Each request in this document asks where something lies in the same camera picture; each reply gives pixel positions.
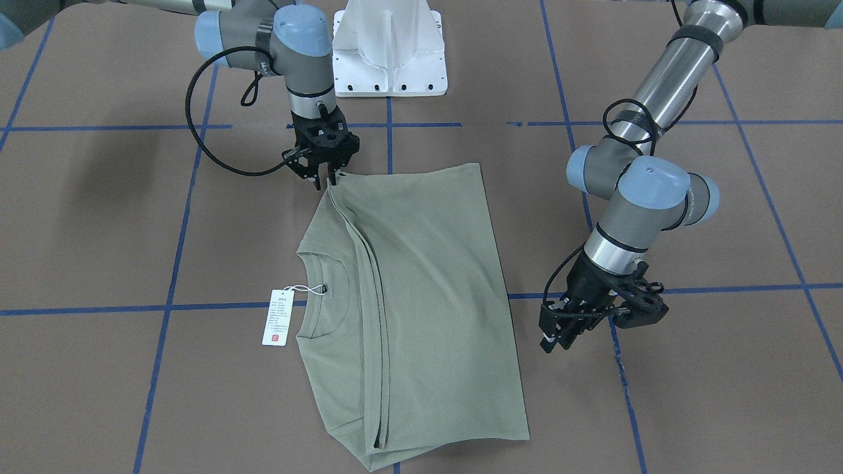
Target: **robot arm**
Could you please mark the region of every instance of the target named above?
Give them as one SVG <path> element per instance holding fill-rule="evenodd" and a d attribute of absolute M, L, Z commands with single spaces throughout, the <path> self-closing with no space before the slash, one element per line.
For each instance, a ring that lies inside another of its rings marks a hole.
<path fill-rule="evenodd" d="M 0 0 L 0 49 L 23 40 L 64 8 L 105 0 Z M 284 76 L 295 148 L 282 154 L 282 164 L 267 171 L 248 172 L 223 164 L 194 137 L 206 154 L 227 170 L 241 175 L 265 175 L 286 165 L 321 189 L 319 166 L 327 163 L 328 176 L 348 165 L 360 141 L 348 130 L 336 104 L 329 22 L 318 8 L 293 0 L 126 0 L 176 13 L 198 14 L 196 46 L 213 63 L 255 71 L 256 79 Z M 233 48 L 249 51 L 230 51 Z"/>
<path fill-rule="evenodd" d="M 576 150 L 568 161 L 569 183 L 609 206 L 568 273 L 562 301 L 548 301 L 545 292 L 539 326 L 546 352 L 557 343 L 568 349 L 606 316 L 629 328 L 656 323 L 668 312 L 661 283 L 644 278 L 643 258 L 659 232 L 706 220 L 720 198 L 712 180 L 654 158 L 653 150 L 723 46 L 752 24 L 840 27 L 843 2 L 695 0 L 685 10 L 684 25 L 633 98 L 607 109 L 606 137 Z M 625 107 L 607 122 L 617 105 Z M 615 306 L 618 296 L 623 302 Z"/>

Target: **silver arm tube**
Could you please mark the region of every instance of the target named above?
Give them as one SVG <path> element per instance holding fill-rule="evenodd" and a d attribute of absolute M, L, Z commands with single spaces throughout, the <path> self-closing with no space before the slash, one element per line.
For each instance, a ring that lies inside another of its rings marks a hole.
<path fill-rule="evenodd" d="M 744 29 L 734 10 L 715 0 L 692 3 L 685 10 L 685 24 L 712 31 L 723 44 L 735 40 Z M 715 52 L 702 41 L 692 38 L 671 41 L 632 98 L 644 104 L 655 122 L 665 128 L 688 102 L 694 87 L 716 59 Z M 626 109 L 639 111 L 634 105 L 628 105 Z M 611 130 L 631 142 L 649 137 L 647 131 L 628 121 L 618 121 Z M 652 144 L 642 143 L 638 148 L 649 154 Z"/>

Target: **black tape band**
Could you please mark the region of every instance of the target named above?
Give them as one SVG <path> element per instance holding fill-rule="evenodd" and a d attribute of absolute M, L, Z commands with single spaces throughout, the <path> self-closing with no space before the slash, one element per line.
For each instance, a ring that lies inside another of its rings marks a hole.
<path fill-rule="evenodd" d="M 642 114 L 641 112 L 637 112 L 635 110 L 624 109 L 618 112 L 618 115 L 612 121 L 610 125 L 614 125 L 619 121 L 628 121 L 633 125 L 640 127 L 644 132 L 650 134 L 650 137 L 661 137 L 662 136 L 662 128 L 658 126 L 657 123 L 651 123 L 647 116 Z"/>
<path fill-rule="evenodd" d="M 287 88 L 287 92 L 293 94 L 297 97 L 304 97 L 306 99 L 313 99 L 313 97 L 321 97 L 325 94 L 328 94 L 331 90 L 334 90 L 334 84 L 332 84 L 328 89 L 323 90 L 322 92 L 317 92 L 315 94 L 302 94 L 300 92 L 296 92 L 290 88 Z"/>
<path fill-rule="evenodd" d="M 709 45 L 714 51 L 714 62 L 720 59 L 720 53 L 723 51 L 723 39 L 714 31 L 709 30 L 704 26 L 697 26 L 695 24 L 686 24 L 682 28 L 676 30 L 673 38 L 670 38 L 668 44 L 680 38 L 691 38 L 692 40 L 702 41 Z"/>
<path fill-rule="evenodd" d="M 623 242 L 621 242 L 619 240 L 613 239 L 611 235 L 606 234 L 606 231 L 603 230 L 602 227 L 600 227 L 600 223 L 597 223 L 597 231 L 600 233 L 600 235 L 604 239 L 608 240 L 615 247 L 618 247 L 620 249 L 623 249 L 623 250 L 626 250 L 626 251 L 629 251 L 629 252 L 635 252 L 637 254 L 642 254 L 642 253 L 647 251 L 647 249 L 637 249 L 635 247 L 630 247 L 627 244 L 624 244 Z"/>
<path fill-rule="evenodd" d="M 755 17 L 755 24 L 767 24 L 764 20 L 764 0 L 755 0 L 752 5 L 752 15 Z"/>

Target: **olive green t-shirt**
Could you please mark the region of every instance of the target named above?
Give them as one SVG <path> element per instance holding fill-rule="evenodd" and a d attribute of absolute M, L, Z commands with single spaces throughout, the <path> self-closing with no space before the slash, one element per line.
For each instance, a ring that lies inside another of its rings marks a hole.
<path fill-rule="evenodd" d="M 478 164 L 340 173 L 298 254 L 298 345 L 325 428 L 373 471 L 465 439 L 528 439 Z"/>

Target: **blue tape line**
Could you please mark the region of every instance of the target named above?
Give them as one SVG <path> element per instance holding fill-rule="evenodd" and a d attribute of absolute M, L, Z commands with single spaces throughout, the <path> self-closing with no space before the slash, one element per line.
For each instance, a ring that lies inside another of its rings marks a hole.
<path fill-rule="evenodd" d="M 577 145 L 574 143 L 574 132 L 571 129 L 571 117 L 568 115 L 568 103 L 565 100 L 565 88 L 562 87 L 562 76 L 559 73 L 559 64 L 556 62 L 556 49 L 553 46 L 553 37 L 550 34 L 550 24 L 547 21 L 547 8 L 545 7 L 545 0 L 539 0 L 539 4 L 541 6 L 541 19 L 545 25 L 545 36 L 547 36 L 547 47 L 550 50 L 550 61 L 553 63 L 553 74 L 556 77 L 556 88 L 559 91 L 559 103 L 562 106 L 562 117 L 565 119 L 562 124 L 564 125 L 566 132 L 568 133 L 568 144 L 571 145 L 571 153 L 577 149 Z M 549 122 L 528 122 L 527 125 L 531 123 L 549 123 Z M 583 212 L 585 213 L 585 220 L 586 224 L 588 225 L 588 230 L 591 231 L 593 229 L 593 223 L 591 220 L 591 210 L 588 208 L 588 200 L 583 193 Z"/>
<path fill-rule="evenodd" d="M 615 328 L 615 317 L 609 318 L 609 328 L 612 331 L 612 342 L 615 344 L 615 362 L 618 364 L 618 372 L 620 373 L 620 384 L 624 389 L 624 399 L 626 400 L 626 410 L 630 416 L 630 425 L 632 426 L 632 436 L 635 438 L 636 453 L 638 453 L 638 465 L 641 467 L 641 474 L 647 474 L 647 460 L 644 458 L 644 447 L 641 442 L 641 433 L 638 431 L 638 421 L 635 416 L 635 408 L 632 406 L 632 399 L 630 398 L 630 387 L 626 380 L 626 369 L 620 360 L 620 340 L 618 340 L 618 331 Z"/>
<path fill-rule="evenodd" d="M 790 256 L 793 268 L 796 270 L 797 277 L 799 277 L 799 282 L 802 284 L 802 288 L 805 291 L 805 298 L 808 300 L 808 305 L 811 307 L 813 318 L 817 321 L 819 331 L 820 333 L 822 333 L 823 339 L 825 340 L 825 346 L 829 350 L 829 355 L 831 356 L 831 360 L 834 363 L 835 368 L 837 369 L 837 374 L 840 377 L 840 381 L 843 382 L 843 365 L 840 364 L 840 358 L 837 356 L 835 346 L 831 342 L 829 333 L 825 330 L 825 323 L 823 323 L 823 318 L 819 315 L 819 311 L 817 310 L 817 306 L 813 301 L 811 291 L 808 287 L 808 284 L 805 282 L 805 276 L 803 275 L 802 268 L 799 266 L 799 262 L 797 261 L 796 253 L 793 251 L 790 239 L 787 238 L 787 233 L 785 232 L 784 225 L 782 225 L 781 223 L 779 213 L 778 211 L 776 211 L 776 205 L 773 203 L 770 191 L 767 189 L 764 177 L 761 175 L 761 168 L 758 166 L 758 161 L 755 159 L 755 154 L 752 151 L 752 147 L 749 146 L 749 140 L 746 137 L 744 126 L 741 125 L 741 121 L 738 119 L 738 112 L 735 110 L 734 103 L 732 102 L 732 97 L 729 95 L 729 91 L 726 89 L 726 83 L 723 82 L 723 76 L 720 74 L 720 69 L 717 67 L 716 64 L 713 65 L 712 68 L 714 69 L 715 76 L 717 76 L 718 83 L 720 83 L 720 88 L 723 90 L 723 95 L 726 97 L 726 103 L 729 105 L 729 110 L 732 112 L 732 117 L 734 117 L 735 122 L 738 125 L 738 131 L 740 132 L 741 138 L 744 140 L 744 146 L 746 147 L 746 152 L 749 155 L 749 161 L 752 162 L 752 167 L 755 171 L 755 176 L 758 178 L 758 182 L 761 185 L 761 190 L 764 192 L 764 198 L 767 200 L 767 205 L 770 207 L 770 211 L 773 214 L 773 219 L 775 219 L 776 221 L 776 226 L 779 228 L 779 234 L 781 234 L 781 239 L 784 240 L 785 247 L 787 248 L 787 254 Z"/>
<path fill-rule="evenodd" d="M 510 299 L 541 299 L 544 296 L 543 293 L 510 293 Z M 562 293 L 548 293 L 548 298 L 561 298 Z"/>
<path fill-rule="evenodd" d="M 392 174 L 392 98 L 386 98 L 386 174 Z"/>
<path fill-rule="evenodd" d="M 231 124 L 208 125 L 208 129 L 234 128 Z M 104 125 L 70 127 L 11 127 L 11 132 L 112 132 L 120 130 L 187 130 L 187 125 Z"/>
<path fill-rule="evenodd" d="M 664 292 L 665 294 L 744 293 L 751 291 L 793 291 L 802 288 L 802 285 L 760 285 L 708 288 L 668 288 L 665 289 Z"/>
<path fill-rule="evenodd" d="M 810 289 L 837 289 L 843 288 L 843 283 L 813 283 L 809 284 Z"/>
<path fill-rule="evenodd" d="M 734 125 L 741 123 L 743 125 L 843 125 L 843 120 L 829 119 L 829 120 L 742 120 L 740 122 L 735 120 L 683 120 L 676 125 Z M 602 126 L 601 121 L 528 121 L 528 127 L 592 127 Z"/>
<path fill-rule="evenodd" d="M 146 306 L 92 306 L 88 308 L 37 308 L 31 310 L 0 310 L 0 316 L 83 315 L 92 313 L 142 313 L 164 311 L 164 304 Z"/>
<path fill-rule="evenodd" d="M 458 121 L 432 121 L 432 122 L 406 122 L 406 123 L 392 123 L 392 127 L 398 128 L 433 128 L 433 127 L 461 127 L 462 123 Z"/>
<path fill-rule="evenodd" d="M 461 127 L 463 126 L 462 123 L 458 121 L 409 121 L 403 123 L 349 123 L 348 128 L 389 128 L 389 127 L 398 127 L 398 128 L 448 128 L 448 127 Z M 286 125 L 287 128 L 293 128 L 292 123 L 288 123 Z"/>
<path fill-rule="evenodd" d="M 293 306 L 307 306 L 306 299 L 293 301 Z M 248 301 L 243 303 L 195 303 L 195 304 L 173 304 L 170 307 L 173 311 L 195 311 L 195 310 L 242 310 L 247 308 L 269 308 L 269 301 Z"/>
<path fill-rule="evenodd" d="M 211 86 L 208 88 L 207 101 L 205 102 L 205 116 L 202 118 L 202 128 L 200 138 L 205 139 L 207 131 L 208 119 L 211 116 L 211 103 L 213 102 L 214 89 L 217 86 L 217 71 L 219 66 L 214 65 L 213 75 L 211 76 Z M 147 433 L 149 432 L 149 421 L 152 418 L 153 404 L 155 402 L 155 389 L 158 386 L 158 375 L 161 371 L 161 358 L 164 354 L 164 344 L 167 340 L 167 328 L 169 327 L 169 316 L 172 312 L 171 306 L 173 304 L 173 297 L 175 296 L 175 285 L 179 279 L 179 266 L 181 265 L 182 251 L 185 248 L 185 237 L 187 235 L 187 222 L 191 216 L 191 197 L 193 196 L 193 188 L 196 185 L 196 172 L 199 170 L 199 163 L 201 163 L 202 151 L 196 147 L 196 157 L 193 159 L 193 171 L 191 173 L 191 183 L 187 188 L 187 199 L 185 202 L 185 213 L 181 219 L 181 231 L 179 232 L 179 244 L 176 246 L 175 259 L 173 261 L 173 275 L 169 283 L 169 291 L 167 293 L 167 310 L 164 312 L 164 317 L 161 320 L 161 332 L 158 334 L 158 348 L 155 351 L 155 363 L 153 365 L 152 377 L 149 381 L 149 393 L 147 395 L 146 411 L 143 413 L 143 424 L 141 426 L 141 434 L 137 440 L 137 453 L 135 454 L 135 466 L 132 471 L 133 474 L 140 474 L 141 462 L 143 461 L 143 450 L 147 443 Z"/>
<path fill-rule="evenodd" d="M 840 125 L 843 120 L 742 120 L 744 125 Z"/>
<path fill-rule="evenodd" d="M 0 136 L 0 152 L 3 151 L 3 146 L 6 145 L 6 139 L 8 138 L 9 132 L 11 132 L 12 124 L 14 124 L 15 117 L 18 116 L 18 111 L 20 110 L 20 104 L 24 101 L 24 95 L 26 95 L 26 89 L 30 86 L 30 81 L 32 81 L 32 76 L 35 74 L 35 68 L 38 67 L 38 61 L 41 60 L 41 54 L 44 52 L 44 47 L 47 44 L 47 40 L 50 38 L 50 32 L 52 31 L 52 25 L 56 22 L 55 18 L 50 19 L 47 22 L 47 29 L 44 32 L 44 37 L 41 38 L 41 44 L 38 45 L 38 52 L 35 53 L 35 58 L 32 60 L 32 65 L 30 65 L 30 70 L 26 73 L 26 79 L 24 80 L 24 85 L 20 87 L 20 92 L 18 92 L 18 98 L 14 101 L 14 107 L 12 108 L 12 114 L 8 117 L 8 121 L 6 122 L 6 129 L 3 130 L 3 135 Z"/>
<path fill-rule="evenodd" d="M 562 116 L 565 118 L 565 128 L 568 132 L 568 142 L 571 145 L 571 153 L 577 147 L 574 145 L 574 134 L 571 129 L 571 119 L 568 116 L 568 103 L 565 100 L 565 90 L 562 88 L 562 77 L 559 74 L 559 65 L 556 63 L 556 49 L 553 46 L 553 38 L 550 36 L 550 25 L 547 22 L 547 8 L 545 0 L 539 0 L 541 6 L 541 19 L 545 23 L 545 36 L 547 36 L 547 47 L 550 49 L 550 61 L 553 63 L 553 73 L 556 76 L 556 89 L 559 91 L 559 102 L 562 106 Z"/>
<path fill-rule="evenodd" d="M 809 289 L 843 289 L 843 283 L 810 283 Z M 803 289 L 802 285 L 758 285 L 737 287 L 699 287 L 699 288 L 668 288 L 665 294 L 716 294 L 716 293 L 745 293 L 762 291 L 794 291 Z M 548 293 L 552 298 L 560 298 L 562 293 Z M 509 299 L 541 299 L 541 293 L 510 293 Z M 306 306 L 307 300 L 297 299 L 293 306 Z M 77 308 L 33 308 L 25 310 L 0 310 L 0 316 L 28 316 L 28 315 L 79 315 L 90 313 L 142 313 L 164 311 L 191 310 L 240 310 L 247 308 L 268 308 L 269 301 L 244 301 L 230 303 L 193 303 L 193 304 L 151 304 L 138 306 L 89 306 Z"/>

